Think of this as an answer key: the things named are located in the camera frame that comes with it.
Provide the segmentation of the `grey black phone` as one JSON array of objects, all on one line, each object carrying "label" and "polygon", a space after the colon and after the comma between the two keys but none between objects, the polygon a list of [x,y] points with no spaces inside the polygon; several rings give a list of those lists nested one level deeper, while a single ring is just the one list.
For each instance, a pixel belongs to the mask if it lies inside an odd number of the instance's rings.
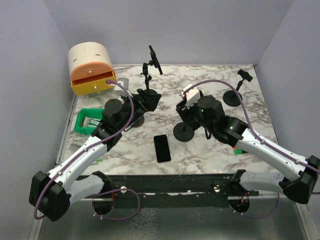
[{"label": "grey black phone", "polygon": [[156,160],[158,163],[166,163],[171,161],[171,153],[168,138],[165,134],[153,137]]}]

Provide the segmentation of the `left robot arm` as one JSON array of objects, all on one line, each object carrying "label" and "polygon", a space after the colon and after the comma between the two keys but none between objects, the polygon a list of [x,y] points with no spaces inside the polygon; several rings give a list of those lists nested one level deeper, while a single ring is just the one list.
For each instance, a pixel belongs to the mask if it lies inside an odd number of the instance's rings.
[{"label": "left robot arm", "polygon": [[109,152],[121,139],[122,132],[135,124],[145,113],[156,110],[161,94],[138,89],[136,94],[110,99],[101,113],[102,119],[86,142],[67,160],[49,170],[38,171],[31,180],[29,203],[52,222],[59,220],[69,207],[83,198],[106,197],[111,186],[107,177],[97,171],[79,180],[79,176],[98,158]]}]

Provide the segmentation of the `black phone stand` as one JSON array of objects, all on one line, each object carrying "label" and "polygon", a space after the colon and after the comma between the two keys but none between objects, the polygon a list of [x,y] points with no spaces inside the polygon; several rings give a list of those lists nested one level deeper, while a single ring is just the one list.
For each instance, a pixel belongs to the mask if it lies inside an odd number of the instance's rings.
[{"label": "black phone stand", "polygon": [[[242,100],[243,97],[239,93],[239,90],[240,90],[241,86],[243,85],[244,81],[251,82],[253,80],[253,77],[247,71],[244,71],[243,69],[240,69],[237,72],[237,74],[240,75],[241,80],[238,82],[235,90],[238,92],[240,99]],[[233,90],[226,91],[223,94],[222,98],[223,98],[224,103],[230,107],[238,107],[241,104],[239,98],[237,97],[237,94]]]}]

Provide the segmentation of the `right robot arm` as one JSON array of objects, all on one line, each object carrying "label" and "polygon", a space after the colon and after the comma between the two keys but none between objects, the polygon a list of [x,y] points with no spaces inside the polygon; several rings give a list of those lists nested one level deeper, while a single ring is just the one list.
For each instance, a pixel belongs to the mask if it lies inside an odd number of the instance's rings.
[{"label": "right robot arm", "polygon": [[320,173],[320,159],[295,154],[258,134],[244,121],[225,115],[222,103],[212,95],[184,93],[176,111],[192,130],[202,127],[207,138],[244,150],[277,170],[275,175],[244,171],[230,182],[229,189],[240,196],[246,191],[283,193],[288,199],[307,204]]}]

